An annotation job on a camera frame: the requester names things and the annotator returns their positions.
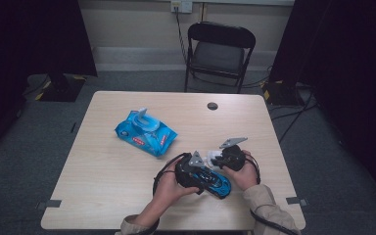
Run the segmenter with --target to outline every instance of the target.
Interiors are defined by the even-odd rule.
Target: person's right hand
[[[253,161],[253,157],[249,151],[243,150],[246,158]],[[227,166],[222,168],[225,173],[230,176],[243,191],[258,184],[255,167],[246,161],[239,171],[234,171]]]

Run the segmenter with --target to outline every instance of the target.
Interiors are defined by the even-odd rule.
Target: blue plastic packaging
[[[115,131],[121,140],[159,157],[166,152],[177,133],[160,120],[146,115],[146,111],[146,108],[131,111]]]

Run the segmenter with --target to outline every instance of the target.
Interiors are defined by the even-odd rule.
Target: wipes package lid
[[[160,120],[147,115],[146,111],[146,108],[131,111],[115,131],[121,140],[159,157],[166,152],[177,133]]]

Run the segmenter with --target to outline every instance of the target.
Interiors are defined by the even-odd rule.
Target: hand
[[[243,150],[246,158],[253,161],[253,157],[249,151]],[[246,161],[239,171],[234,171],[227,166],[222,168],[225,173],[230,176],[243,191],[258,184],[255,167]]]
[[[176,160],[170,164],[164,171],[154,198],[146,208],[132,221],[144,227],[151,227],[161,217],[166,210],[176,203],[183,196],[197,193],[200,189],[197,187],[184,188],[176,182],[175,166],[179,162]]]

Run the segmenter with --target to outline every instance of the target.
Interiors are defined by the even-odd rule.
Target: table top
[[[217,103],[214,111],[208,103]],[[178,136],[160,158],[120,140],[117,125],[132,110],[147,108]],[[130,214],[140,213],[152,199],[154,177],[175,156],[198,151],[206,156],[228,138],[248,137],[239,144],[258,161],[261,183],[276,203],[291,214],[298,228],[306,222],[299,204],[286,198],[296,192],[266,105],[259,95],[96,92],[71,147],[47,208],[44,229],[117,229]],[[220,200],[209,192],[179,200],[161,217],[161,230],[253,230],[254,220],[241,190]]]

